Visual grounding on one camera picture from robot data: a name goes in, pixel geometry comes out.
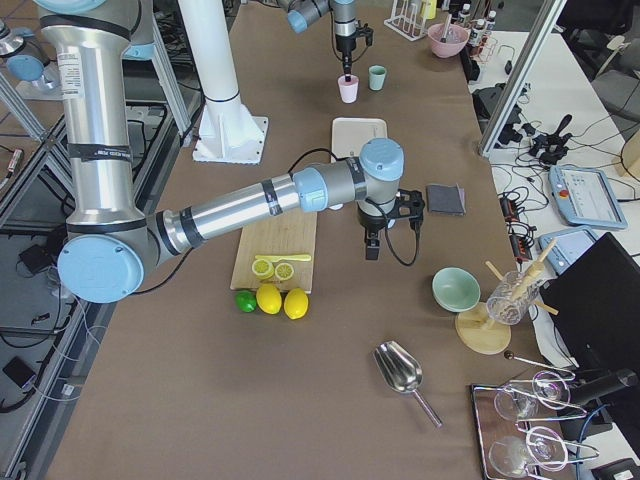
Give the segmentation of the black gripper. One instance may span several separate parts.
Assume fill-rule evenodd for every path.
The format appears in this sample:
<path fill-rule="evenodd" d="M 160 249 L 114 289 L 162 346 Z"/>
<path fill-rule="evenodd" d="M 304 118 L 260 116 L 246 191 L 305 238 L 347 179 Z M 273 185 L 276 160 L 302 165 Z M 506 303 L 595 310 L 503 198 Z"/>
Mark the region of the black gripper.
<path fill-rule="evenodd" d="M 419 190 L 399 189 L 386 203 L 376 203 L 371 198 L 358 201 L 358 221 L 364 233 L 365 259 L 377 261 L 380 238 L 377 231 L 387 227 L 390 220 L 408 220 L 410 228 L 420 231 L 424 221 L 425 201 Z"/>
<path fill-rule="evenodd" d="M 365 39 L 365 47 L 373 45 L 373 29 L 368 23 L 360 20 L 333 21 L 334 54 L 342 61 L 343 75 L 346 82 L 351 81 L 351 61 L 356 49 L 357 40 Z"/>

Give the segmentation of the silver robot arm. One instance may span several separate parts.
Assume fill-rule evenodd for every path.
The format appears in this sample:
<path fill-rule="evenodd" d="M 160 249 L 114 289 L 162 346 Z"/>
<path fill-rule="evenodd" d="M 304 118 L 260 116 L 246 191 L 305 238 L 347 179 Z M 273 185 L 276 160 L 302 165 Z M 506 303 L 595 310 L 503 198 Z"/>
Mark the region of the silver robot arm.
<path fill-rule="evenodd" d="M 386 138 L 368 141 L 353 157 L 293 169 L 178 212 L 142 213 L 133 193 L 122 61 L 149 38 L 151 3 L 42 1 L 39 15 L 57 52 L 74 182 L 75 209 L 57 269 L 75 296 L 119 301 L 169 258 L 296 208 L 319 212 L 355 202 L 368 258 L 376 257 L 391 221 L 420 229 L 422 195 L 400 187 L 404 153 Z"/>
<path fill-rule="evenodd" d="M 354 58 L 357 40 L 365 39 L 365 48 L 373 45 L 374 30 L 362 23 L 356 13 L 356 2 L 351 0 L 301 0 L 277 1 L 277 6 L 287 13 L 291 29 L 303 33 L 323 16 L 331 16 L 332 35 L 334 36 L 334 54 L 341 62 L 346 81 L 351 81 L 352 66 L 358 58 Z"/>

